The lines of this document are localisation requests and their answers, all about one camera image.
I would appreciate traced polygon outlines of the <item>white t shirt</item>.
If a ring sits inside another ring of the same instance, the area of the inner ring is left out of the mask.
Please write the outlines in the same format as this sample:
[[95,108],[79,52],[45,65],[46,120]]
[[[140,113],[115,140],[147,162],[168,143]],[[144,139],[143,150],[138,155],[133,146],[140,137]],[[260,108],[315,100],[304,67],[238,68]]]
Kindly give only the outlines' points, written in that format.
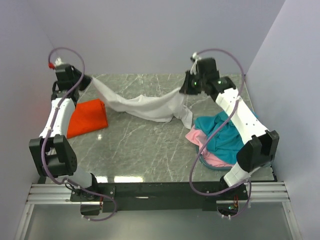
[[179,88],[161,97],[141,94],[135,98],[126,99],[96,78],[91,82],[104,104],[118,113],[125,112],[158,123],[168,123],[172,118],[177,118],[182,121],[185,128],[192,128],[193,113],[185,105],[185,96],[179,92]]

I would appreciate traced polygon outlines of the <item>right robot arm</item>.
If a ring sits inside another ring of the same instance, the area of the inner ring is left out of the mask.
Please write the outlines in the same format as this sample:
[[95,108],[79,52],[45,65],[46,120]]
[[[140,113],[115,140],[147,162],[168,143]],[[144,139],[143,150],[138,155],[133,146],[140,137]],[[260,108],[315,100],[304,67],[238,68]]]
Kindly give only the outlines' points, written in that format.
[[186,71],[179,92],[184,95],[205,93],[224,111],[232,122],[244,146],[236,155],[235,165],[223,176],[219,193],[230,200],[237,194],[237,185],[249,179],[263,165],[274,158],[279,134],[268,130],[241,98],[241,91],[227,76],[220,76],[214,58],[191,57],[193,65]]

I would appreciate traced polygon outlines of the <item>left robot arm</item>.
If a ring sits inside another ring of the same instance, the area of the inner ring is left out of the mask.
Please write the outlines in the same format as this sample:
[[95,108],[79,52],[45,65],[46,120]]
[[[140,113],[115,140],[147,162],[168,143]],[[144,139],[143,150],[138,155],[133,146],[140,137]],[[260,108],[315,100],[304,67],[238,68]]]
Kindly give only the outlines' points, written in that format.
[[94,174],[78,166],[77,157],[67,140],[69,123],[79,100],[80,91],[91,78],[69,63],[49,64],[56,75],[52,85],[51,110],[39,137],[29,141],[29,150],[37,173],[56,184],[81,189],[88,201],[96,200],[100,188]]

